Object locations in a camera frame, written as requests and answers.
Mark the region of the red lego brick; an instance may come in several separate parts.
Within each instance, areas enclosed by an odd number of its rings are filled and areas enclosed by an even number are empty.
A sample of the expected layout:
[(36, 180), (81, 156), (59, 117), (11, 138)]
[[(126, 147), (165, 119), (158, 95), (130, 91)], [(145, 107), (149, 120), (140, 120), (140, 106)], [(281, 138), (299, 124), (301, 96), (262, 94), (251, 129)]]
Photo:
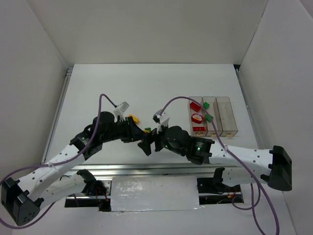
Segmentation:
[(203, 126), (196, 126), (196, 127), (193, 127), (193, 131), (194, 132), (204, 132), (204, 131), (206, 131), (206, 128)]

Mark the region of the red flower lego piece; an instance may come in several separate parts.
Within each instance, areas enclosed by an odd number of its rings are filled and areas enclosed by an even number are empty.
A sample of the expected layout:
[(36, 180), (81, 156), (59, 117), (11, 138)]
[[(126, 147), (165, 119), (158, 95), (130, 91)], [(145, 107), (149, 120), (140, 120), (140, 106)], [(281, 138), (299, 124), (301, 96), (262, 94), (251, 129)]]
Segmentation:
[(203, 116), (198, 113), (194, 113), (191, 115), (191, 121), (197, 124), (201, 124), (203, 122)]

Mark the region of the small red lego piece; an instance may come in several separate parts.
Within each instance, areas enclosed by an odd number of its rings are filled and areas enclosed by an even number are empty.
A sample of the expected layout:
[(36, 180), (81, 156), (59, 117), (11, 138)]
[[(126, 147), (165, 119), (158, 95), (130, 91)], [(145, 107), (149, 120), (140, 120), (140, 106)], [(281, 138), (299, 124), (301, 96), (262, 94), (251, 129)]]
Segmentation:
[(201, 106), (195, 102), (190, 103), (190, 108), (195, 112), (199, 112), (201, 110)]

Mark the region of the green 2x2 lego brick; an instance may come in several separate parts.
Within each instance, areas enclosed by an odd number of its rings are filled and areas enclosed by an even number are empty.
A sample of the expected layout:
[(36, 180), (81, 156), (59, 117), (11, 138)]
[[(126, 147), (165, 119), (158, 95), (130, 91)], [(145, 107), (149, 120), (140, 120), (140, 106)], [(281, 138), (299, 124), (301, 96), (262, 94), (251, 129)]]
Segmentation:
[(205, 119), (206, 119), (207, 122), (210, 122), (210, 123), (211, 123), (212, 120), (213, 120), (213, 117), (212, 117), (211, 115), (206, 114), (206, 115), (205, 115)]

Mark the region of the small green lego brick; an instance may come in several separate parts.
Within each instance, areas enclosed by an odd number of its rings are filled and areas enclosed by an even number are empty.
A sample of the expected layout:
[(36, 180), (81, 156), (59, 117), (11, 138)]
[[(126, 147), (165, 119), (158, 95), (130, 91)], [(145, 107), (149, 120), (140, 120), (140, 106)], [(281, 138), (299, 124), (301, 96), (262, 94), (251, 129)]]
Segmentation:
[(208, 108), (210, 107), (210, 104), (207, 103), (207, 102), (205, 102), (205, 103), (203, 104), (203, 106), (204, 106), (205, 109), (208, 109)]

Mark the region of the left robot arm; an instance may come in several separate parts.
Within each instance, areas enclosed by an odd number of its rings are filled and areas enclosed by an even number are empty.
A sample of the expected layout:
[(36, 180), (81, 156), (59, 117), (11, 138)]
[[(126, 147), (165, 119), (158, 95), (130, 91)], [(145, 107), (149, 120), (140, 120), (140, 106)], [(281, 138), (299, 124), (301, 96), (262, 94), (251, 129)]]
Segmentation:
[(31, 226), (41, 209), (68, 195), (106, 193), (103, 183), (88, 170), (78, 170), (71, 176), (66, 173), (101, 151), (104, 143), (115, 140), (123, 143), (136, 141), (144, 153), (150, 155), (151, 147), (146, 136), (132, 117), (116, 121), (112, 113), (99, 112), (92, 124), (50, 161), (29, 166), (31, 173), (18, 180), (9, 174), (1, 181), (0, 202), (14, 220), (14, 229)]

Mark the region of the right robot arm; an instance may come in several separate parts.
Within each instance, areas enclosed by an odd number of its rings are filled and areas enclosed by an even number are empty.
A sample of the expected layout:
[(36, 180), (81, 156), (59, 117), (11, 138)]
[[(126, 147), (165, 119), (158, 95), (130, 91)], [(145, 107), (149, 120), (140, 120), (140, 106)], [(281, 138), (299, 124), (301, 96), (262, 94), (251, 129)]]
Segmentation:
[(217, 181), (228, 186), (260, 182), (279, 191), (292, 189), (292, 160), (286, 150), (275, 145), (272, 149), (249, 149), (231, 145), (221, 145), (212, 139), (192, 137), (179, 126), (154, 129), (144, 133), (138, 146), (149, 156), (151, 144), (155, 151), (167, 149), (186, 157), (193, 164), (224, 164), (242, 167), (249, 174), (233, 176), (230, 171), (218, 170)]

